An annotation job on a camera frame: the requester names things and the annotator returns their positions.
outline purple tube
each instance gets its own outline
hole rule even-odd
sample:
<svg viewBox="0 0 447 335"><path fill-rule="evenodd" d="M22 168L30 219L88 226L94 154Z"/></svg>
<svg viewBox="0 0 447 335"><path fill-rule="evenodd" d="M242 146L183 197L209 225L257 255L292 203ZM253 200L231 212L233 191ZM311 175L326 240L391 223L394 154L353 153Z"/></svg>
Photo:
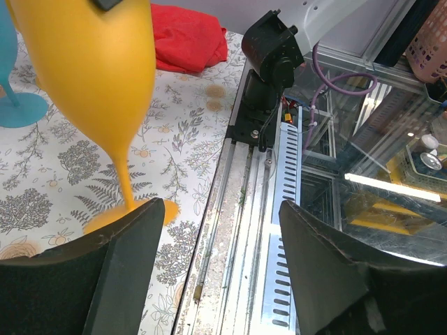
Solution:
<svg viewBox="0 0 447 335"><path fill-rule="evenodd" d="M321 72L320 66L318 66L318 57L317 57L317 51L318 51L318 43L315 44L314 49L312 50L312 61L314 63L314 70L316 74L320 77L323 84L316 90L314 97L311 101L311 108L310 108L310 124L314 122L314 113L315 113L315 103L316 99L318 98L318 94L327 86L334 91L337 91L342 94L346 94L348 96L366 96L368 93L371 93L377 86L377 77L375 75L372 75L370 73L345 73L343 75L338 75L337 77L333 77L331 80L328 80L323 72ZM372 85L370 88L354 92L354 91L347 91L345 89L340 89L339 87L335 86L333 83L337 80L344 79L344 78L350 78L350 77L366 77L372 80ZM302 154L304 155L304 152L306 151L307 147L310 144L310 139L312 137L312 131L313 126L309 129L309 132L307 133L306 142L304 147L302 148Z"/></svg>

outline cable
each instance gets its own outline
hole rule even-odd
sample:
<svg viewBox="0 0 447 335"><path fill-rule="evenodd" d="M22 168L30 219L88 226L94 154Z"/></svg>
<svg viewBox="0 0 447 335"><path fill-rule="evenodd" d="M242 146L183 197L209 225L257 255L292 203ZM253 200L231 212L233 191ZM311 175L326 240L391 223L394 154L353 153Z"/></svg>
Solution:
<svg viewBox="0 0 447 335"><path fill-rule="evenodd" d="M287 99L295 101L296 103L301 104L303 107L306 107L310 110L310 106L308 104L306 104L305 102L301 101L299 98L295 98L295 97L291 97L291 96L286 96L284 95Z"/></svg>
<svg viewBox="0 0 447 335"><path fill-rule="evenodd" d="M297 114L298 114L298 108L297 108L297 107L294 107L294 108L292 108L292 109L296 110L296 111L297 111ZM316 108L316 111L317 111L316 114L318 115L318 117L316 118L316 123L319 124L319 123L320 123L320 118L321 118L321 113L320 113L320 110L319 110L318 108ZM309 125L308 125L308 126L304 125L304 122L306 122L306 121L309 122ZM308 128L313 127L313 125L310 124L310 119L303 119L302 122L303 122L303 125L302 125L303 127L308 127ZM309 131L309 129L306 130L306 131L303 131L303 132L301 132L301 133L299 133L299 134L304 134L304 133L307 133L308 131Z"/></svg>
<svg viewBox="0 0 447 335"><path fill-rule="evenodd" d="M312 124L314 122L314 113L315 113L315 103L316 103L316 99L318 98L318 95L320 94L320 92L327 86L328 88L333 89L336 92L342 93L342 94L346 94L348 96L365 96L368 93L371 93L377 86L377 77L375 75L372 75L370 73L345 73L343 75L338 75L337 77L332 78L331 80L328 80L325 75L323 74L323 72L321 72L320 66L318 65L318 43L315 44L314 49L312 50L312 63L314 65L313 70L315 71L315 73L320 77L321 81L323 82L323 84L316 90L314 97L312 98L312 102L311 102L311 110L310 110L310 124ZM340 80L340 79L345 79L345 78L350 78L350 77L366 77L369 78L370 80L372 80L372 85L370 88L364 90L364 91L347 91L345 89L340 89L339 87L335 86L333 83ZM309 132L307 134L306 137L306 142L304 147L302 148L302 153L304 154L304 152L306 151L306 149L309 147L310 144L310 139L312 137L312 130L314 127L309 129Z"/></svg>
<svg viewBox="0 0 447 335"><path fill-rule="evenodd" d="M317 97L317 98L319 98L319 97L321 97L321 96L324 96L326 93L329 92L329 90L330 90L330 88L327 87L324 91L322 91L322 92L320 92L320 93L318 94L318 97Z"/></svg>
<svg viewBox="0 0 447 335"><path fill-rule="evenodd" d="M258 148L260 152L265 152L267 150L267 140L265 139L264 133L265 129L267 129L267 126L269 123L273 120L273 118L278 113L279 105L281 104L281 97L282 95L280 93L277 94L277 104L275 105L274 109L272 110L272 113L267 118L265 123L263 124L261 130L259 131L259 141L258 141Z"/></svg>

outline fluorescent light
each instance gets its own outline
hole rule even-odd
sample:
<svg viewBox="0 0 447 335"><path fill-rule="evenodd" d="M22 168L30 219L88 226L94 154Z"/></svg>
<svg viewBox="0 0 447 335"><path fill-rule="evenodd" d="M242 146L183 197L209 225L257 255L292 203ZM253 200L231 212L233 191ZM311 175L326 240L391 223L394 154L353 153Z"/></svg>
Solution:
<svg viewBox="0 0 447 335"><path fill-rule="evenodd" d="M435 202L441 202L441 197L437 193L427 192L423 190L418 190L416 188L397 185L392 183L387 183L386 181L381 181L373 178L368 178L364 176L359 176L357 174L346 173L344 178L354 183L359 183L363 185L368 185L376 188L381 188L382 190L392 191L400 194L409 195L411 197L431 200Z"/></svg>
<svg viewBox="0 0 447 335"><path fill-rule="evenodd" d="M374 106L374 105L378 106L378 105L381 104L381 102L382 102L382 100L380 100L380 99L377 99L377 100L375 100L373 98L366 98L365 99L365 104L369 105L369 106Z"/></svg>

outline blue glass base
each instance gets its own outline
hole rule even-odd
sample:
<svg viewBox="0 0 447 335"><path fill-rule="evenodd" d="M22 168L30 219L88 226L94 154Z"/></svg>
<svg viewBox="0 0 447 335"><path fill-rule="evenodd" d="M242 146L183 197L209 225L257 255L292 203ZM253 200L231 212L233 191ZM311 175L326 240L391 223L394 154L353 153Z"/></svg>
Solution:
<svg viewBox="0 0 447 335"><path fill-rule="evenodd" d="M44 98L33 93L16 93L20 106L14 107L7 96L0 99L0 126L20 128L29 126L47 114Z"/></svg>

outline table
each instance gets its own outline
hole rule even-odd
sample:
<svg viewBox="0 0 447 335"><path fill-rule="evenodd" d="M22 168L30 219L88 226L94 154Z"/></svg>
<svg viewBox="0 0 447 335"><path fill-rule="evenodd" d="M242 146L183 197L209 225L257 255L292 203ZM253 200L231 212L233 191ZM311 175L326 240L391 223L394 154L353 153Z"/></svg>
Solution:
<svg viewBox="0 0 447 335"><path fill-rule="evenodd" d="M242 75L242 36L227 33L228 60L197 75L156 72L145 120L129 151L135 196L180 207L163 229L140 335L169 334ZM82 236L82 226L122 202L105 152L34 83L21 35L10 83L49 103L39 122L0 129L0 259L33 256Z"/></svg>

